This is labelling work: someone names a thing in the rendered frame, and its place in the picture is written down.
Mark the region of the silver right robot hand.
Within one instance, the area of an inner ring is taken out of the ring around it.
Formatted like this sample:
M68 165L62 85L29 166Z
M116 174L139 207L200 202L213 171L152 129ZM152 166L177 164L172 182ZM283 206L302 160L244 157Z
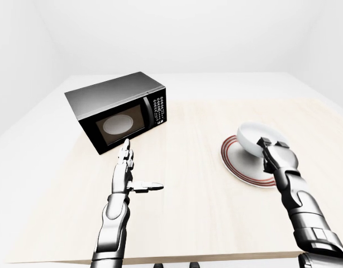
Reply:
M302 203L296 197L296 187L291 185L293 176L301 177L295 153L285 142L277 141L273 145L266 137L261 137L256 144L262 148L264 171L273 174L286 210L300 208Z

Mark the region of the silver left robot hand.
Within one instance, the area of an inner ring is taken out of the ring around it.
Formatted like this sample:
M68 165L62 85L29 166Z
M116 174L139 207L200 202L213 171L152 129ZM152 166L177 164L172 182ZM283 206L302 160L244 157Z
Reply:
M112 178L112 193L148 193L149 191L162 190L163 184L156 182L133 181L134 152L130 148L130 140L125 139L118 153L118 162Z

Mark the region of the white bowl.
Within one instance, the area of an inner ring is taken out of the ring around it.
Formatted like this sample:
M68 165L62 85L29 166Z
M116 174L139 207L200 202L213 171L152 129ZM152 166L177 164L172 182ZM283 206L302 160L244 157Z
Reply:
M271 171L298 167L298 159L287 138L276 129L263 123L244 122L237 129L236 136L240 145L250 154L262 157Z

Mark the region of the white microwave turntable plate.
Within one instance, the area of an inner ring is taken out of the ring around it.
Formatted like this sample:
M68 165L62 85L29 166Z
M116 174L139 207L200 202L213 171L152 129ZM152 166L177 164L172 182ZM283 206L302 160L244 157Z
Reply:
M133 119L125 114L118 114L105 120L103 130L109 135L119 135L127 132L133 126Z

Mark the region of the white plate with red rings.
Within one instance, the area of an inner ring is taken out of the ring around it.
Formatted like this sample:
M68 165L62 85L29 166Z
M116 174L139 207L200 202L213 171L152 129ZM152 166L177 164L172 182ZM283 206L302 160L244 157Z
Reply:
M264 172L263 159L248 153L236 135L223 141L220 155L226 169L239 180L259 188L276 187L273 175Z

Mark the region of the black and silver microwave oven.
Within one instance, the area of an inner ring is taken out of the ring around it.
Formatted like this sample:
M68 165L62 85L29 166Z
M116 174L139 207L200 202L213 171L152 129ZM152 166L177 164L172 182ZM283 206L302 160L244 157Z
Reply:
M72 90L65 96L100 155L167 120L166 87L142 72ZM118 114L130 116L133 126L119 135L105 133L105 120Z

